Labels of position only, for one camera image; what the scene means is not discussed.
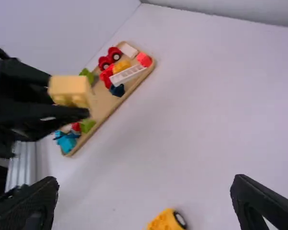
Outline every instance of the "wooden board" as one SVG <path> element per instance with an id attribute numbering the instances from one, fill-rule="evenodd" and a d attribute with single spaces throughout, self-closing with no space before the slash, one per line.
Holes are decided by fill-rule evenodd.
<path id="1" fill-rule="evenodd" d="M 122 41 L 116 45 L 116 47 L 121 47 L 123 44 L 127 42 Z M 70 157 L 74 155 L 88 140 L 91 136 L 101 127 L 101 125 L 115 112 L 115 110 L 132 94 L 132 92 L 146 79 L 146 77 L 153 71 L 156 65 L 156 61 L 153 57 L 151 57 L 153 63 L 150 67 L 148 67 L 142 74 L 125 83 L 125 94 L 119 98 L 113 96 L 109 90 L 105 87 L 103 81 L 98 80 L 92 87 L 93 94 L 96 96 L 96 100 L 93 101 L 93 108 L 91 108 L 91 118 L 96 121 L 94 127 L 87 134 L 82 134 L 81 137 L 77 141 L 77 145 L 67 154 L 62 155 L 66 157 Z M 132 65 L 138 64 L 135 58 L 130 59 L 128 56 L 123 55 L 120 60 L 129 60 Z M 94 75 L 98 75 L 101 73 L 98 66 L 92 71 Z"/>

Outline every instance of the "red lego brick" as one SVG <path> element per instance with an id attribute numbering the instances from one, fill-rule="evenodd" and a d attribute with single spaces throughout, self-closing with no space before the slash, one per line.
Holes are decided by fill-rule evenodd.
<path id="1" fill-rule="evenodd" d="M 105 83 L 105 87 L 109 89 L 112 85 L 110 77 L 113 75 L 112 69 L 114 64 L 110 65 L 106 70 L 100 74 L 100 79 Z"/>
<path id="2" fill-rule="evenodd" d="M 136 56 L 136 59 L 144 67 L 149 67 L 153 63 L 152 59 L 147 54 L 142 52 Z"/>

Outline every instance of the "white backdrop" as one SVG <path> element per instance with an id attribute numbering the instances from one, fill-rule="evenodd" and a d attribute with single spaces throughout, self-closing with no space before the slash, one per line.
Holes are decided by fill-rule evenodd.
<path id="1" fill-rule="evenodd" d="M 77 74 L 139 0 L 2 0 L 0 47 L 50 74 Z"/>
<path id="2" fill-rule="evenodd" d="M 288 26 L 288 0 L 143 0 L 143 2 Z"/>

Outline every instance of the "red toy car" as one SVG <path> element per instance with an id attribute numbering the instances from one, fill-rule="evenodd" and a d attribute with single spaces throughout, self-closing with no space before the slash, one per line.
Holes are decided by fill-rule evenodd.
<path id="1" fill-rule="evenodd" d="M 107 56 L 102 56 L 98 60 L 98 67 L 101 71 L 106 70 L 112 63 L 118 61 L 123 53 L 117 47 L 110 47 Z"/>

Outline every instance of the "blue lego piece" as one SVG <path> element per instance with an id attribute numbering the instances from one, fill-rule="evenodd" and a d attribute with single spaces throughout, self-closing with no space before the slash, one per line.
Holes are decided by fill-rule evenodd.
<path id="1" fill-rule="evenodd" d="M 120 84 L 118 87 L 111 85 L 109 91 L 114 96 L 122 97 L 125 94 L 125 87 L 123 84 Z"/>
<path id="2" fill-rule="evenodd" d="M 55 140 L 57 144 L 60 145 L 64 153 L 69 153 L 77 144 L 76 138 L 74 135 L 69 135 L 63 133 L 62 131 L 55 131 Z"/>

